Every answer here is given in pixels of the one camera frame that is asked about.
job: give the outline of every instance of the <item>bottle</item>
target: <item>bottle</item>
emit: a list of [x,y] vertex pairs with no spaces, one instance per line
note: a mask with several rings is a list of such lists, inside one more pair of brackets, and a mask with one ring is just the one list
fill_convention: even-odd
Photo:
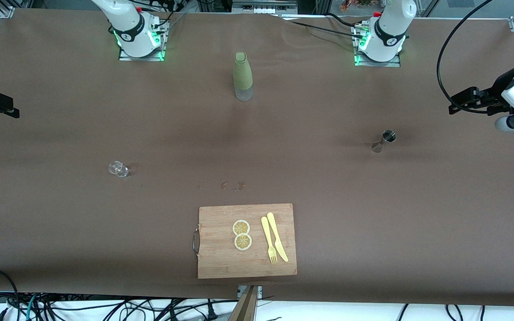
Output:
[[114,161],[108,165],[108,172],[118,177],[127,177],[130,174],[128,167],[119,161]]
[[237,99],[247,101],[253,97],[253,74],[247,54],[240,52],[235,54],[235,67],[233,68],[233,86]]

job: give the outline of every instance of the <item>white floor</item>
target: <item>white floor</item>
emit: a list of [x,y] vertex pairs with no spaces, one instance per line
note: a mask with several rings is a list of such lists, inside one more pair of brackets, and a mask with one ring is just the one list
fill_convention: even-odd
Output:
[[[90,307],[96,305],[108,305],[119,303],[120,301],[71,301],[55,303],[54,307],[74,309],[80,307]],[[192,299],[182,303],[182,305],[195,305],[207,302],[204,299]],[[297,302],[297,301],[260,301],[257,308],[255,321],[270,321],[281,317],[280,321],[397,321],[403,305],[398,304],[371,304],[371,303],[322,303],[322,302]],[[169,300],[154,300],[153,306],[163,308]],[[6,303],[0,303],[0,312],[7,307]],[[215,304],[214,309],[218,315],[230,313],[235,307],[235,303]],[[460,305],[463,319],[465,321],[479,321],[480,307],[476,305]],[[101,321],[110,312],[112,307],[99,309],[86,309],[83,311],[59,311],[57,315],[66,321]],[[200,312],[207,314],[206,307],[198,308]],[[120,309],[113,317],[116,321],[126,314],[124,309]],[[459,319],[457,312],[452,307],[452,314],[455,319]],[[14,321],[16,310],[9,309],[4,321]],[[151,321],[153,314],[149,311],[145,313],[133,313],[127,321]],[[200,314],[194,310],[182,313],[177,317],[180,321],[202,320]],[[409,305],[402,321],[450,321],[445,312],[444,305]],[[484,321],[514,321],[514,307],[492,307],[485,309]]]

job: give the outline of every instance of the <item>metal handle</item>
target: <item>metal handle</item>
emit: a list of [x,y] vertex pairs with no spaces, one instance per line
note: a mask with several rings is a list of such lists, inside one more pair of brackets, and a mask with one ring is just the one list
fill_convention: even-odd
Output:
[[192,245],[192,249],[194,250],[194,253],[195,253],[195,256],[199,256],[199,248],[198,250],[196,251],[195,250],[195,235],[198,234],[199,235],[199,224],[195,227],[195,231],[194,231],[194,240],[193,240],[193,245]]

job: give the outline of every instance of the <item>yellow knife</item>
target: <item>yellow knife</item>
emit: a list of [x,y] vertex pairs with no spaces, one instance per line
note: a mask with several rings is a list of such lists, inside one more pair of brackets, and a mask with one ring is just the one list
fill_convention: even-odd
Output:
[[277,223],[275,223],[275,216],[273,216],[273,213],[269,212],[267,213],[267,219],[269,219],[269,225],[273,229],[273,234],[275,234],[275,248],[277,249],[277,252],[279,252],[281,258],[283,258],[285,262],[288,262],[289,258],[287,258],[287,254],[285,254],[283,244],[281,244],[281,239],[279,238],[279,232],[277,231]]

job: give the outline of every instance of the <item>cutting board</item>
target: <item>cutting board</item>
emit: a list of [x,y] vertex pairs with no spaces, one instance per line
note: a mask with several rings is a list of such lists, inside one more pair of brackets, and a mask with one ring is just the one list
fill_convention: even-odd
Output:
[[[288,262],[277,254],[271,264],[261,217],[272,212]],[[249,223],[251,247],[237,250],[233,224],[243,219]],[[271,230],[271,242],[275,235]],[[252,278],[259,276],[292,276],[296,274],[294,221],[292,204],[259,204],[211,206],[199,208],[198,279]]]

